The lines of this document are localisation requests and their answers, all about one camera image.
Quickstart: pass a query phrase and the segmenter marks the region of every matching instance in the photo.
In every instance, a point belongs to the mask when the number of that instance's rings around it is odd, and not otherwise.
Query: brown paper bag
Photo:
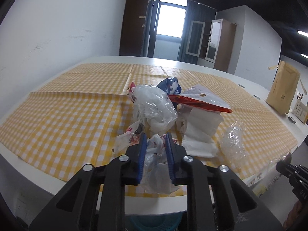
[[[266,103],[279,114],[289,113],[299,76],[300,73],[296,68],[285,61],[280,61],[274,83],[266,99]]]

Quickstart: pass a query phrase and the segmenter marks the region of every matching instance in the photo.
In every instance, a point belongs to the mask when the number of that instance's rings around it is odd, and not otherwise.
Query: ceiling light
[[[299,33],[299,34],[301,34],[301,35],[303,35],[303,36],[307,36],[308,37],[308,33],[306,33],[306,32],[302,32],[302,31],[297,31],[297,33]]]

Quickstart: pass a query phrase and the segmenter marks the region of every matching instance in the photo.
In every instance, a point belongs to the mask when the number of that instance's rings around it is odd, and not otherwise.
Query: silver screw
[[[91,171],[93,169],[93,166],[91,164],[86,164],[83,167],[84,171]]]
[[[228,168],[228,166],[226,166],[226,165],[221,165],[221,166],[219,167],[219,169],[220,169],[221,171],[223,171],[223,172],[228,172],[228,171],[229,171],[229,168]]]
[[[122,155],[122,156],[119,157],[119,160],[120,161],[128,161],[129,157],[127,155]]]
[[[192,162],[193,161],[193,157],[191,157],[191,156],[184,156],[183,160],[186,161],[186,162]]]

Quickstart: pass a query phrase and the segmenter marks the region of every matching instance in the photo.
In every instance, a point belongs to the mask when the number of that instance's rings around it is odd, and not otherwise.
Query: glass cabinet door
[[[211,35],[208,40],[208,49],[205,56],[205,59],[208,61],[215,62],[219,45],[220,32],[221,20],[212,21]]]

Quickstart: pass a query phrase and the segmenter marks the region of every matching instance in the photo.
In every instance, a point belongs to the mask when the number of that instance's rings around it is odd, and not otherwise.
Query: teal basket
[[[133,216],[132,224],[139,231],[173,231],[180,224],[182,213],[158,216]]]

